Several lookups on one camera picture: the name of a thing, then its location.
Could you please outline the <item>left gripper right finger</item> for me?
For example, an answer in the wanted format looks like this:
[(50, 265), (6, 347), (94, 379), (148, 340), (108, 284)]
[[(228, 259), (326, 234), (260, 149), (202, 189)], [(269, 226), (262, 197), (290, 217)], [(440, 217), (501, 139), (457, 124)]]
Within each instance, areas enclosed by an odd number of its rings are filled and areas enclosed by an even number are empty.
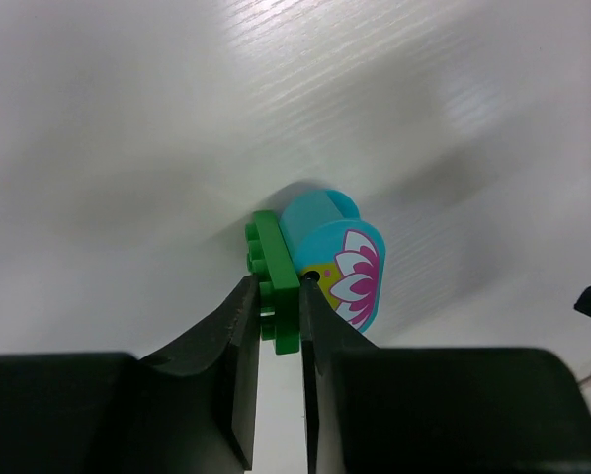
[(312, 473), (591, 473), (591, 412), (535, 348), (380, 348), (303, 280)]

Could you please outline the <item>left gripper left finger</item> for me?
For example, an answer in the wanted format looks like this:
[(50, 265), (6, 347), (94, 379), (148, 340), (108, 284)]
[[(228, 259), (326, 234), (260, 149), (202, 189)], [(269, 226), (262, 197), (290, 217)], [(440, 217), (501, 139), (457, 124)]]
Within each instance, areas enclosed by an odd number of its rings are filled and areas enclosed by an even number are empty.
[(251, 468), (260, 288), (145, 357), (0, 355), (0, 473), (241, 473)]

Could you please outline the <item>cyan rounded flower lego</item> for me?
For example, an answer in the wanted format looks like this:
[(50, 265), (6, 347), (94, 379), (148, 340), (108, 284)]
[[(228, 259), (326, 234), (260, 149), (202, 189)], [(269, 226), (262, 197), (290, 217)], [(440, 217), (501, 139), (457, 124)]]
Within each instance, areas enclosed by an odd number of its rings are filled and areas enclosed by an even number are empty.
[(294, 198), (279, 225), (303, 277), (319, 274), (318, 286), (331, 308), (364, 333), (379, 308), (385, 244), (362, 219), (354, 201), (336, 190), (314, 190)]

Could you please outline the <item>blue and green lego stack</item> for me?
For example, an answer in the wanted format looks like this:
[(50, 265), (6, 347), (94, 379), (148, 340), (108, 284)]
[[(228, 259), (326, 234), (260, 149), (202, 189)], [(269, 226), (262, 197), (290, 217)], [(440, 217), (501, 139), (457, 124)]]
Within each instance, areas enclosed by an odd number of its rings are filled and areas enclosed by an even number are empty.
[(245, 226), (247, 268), (260, 288), (261, 338), (273, 341), (278, 356), (296, 354), (299, 337), (299, 277), (271, 210), (252, 214)]

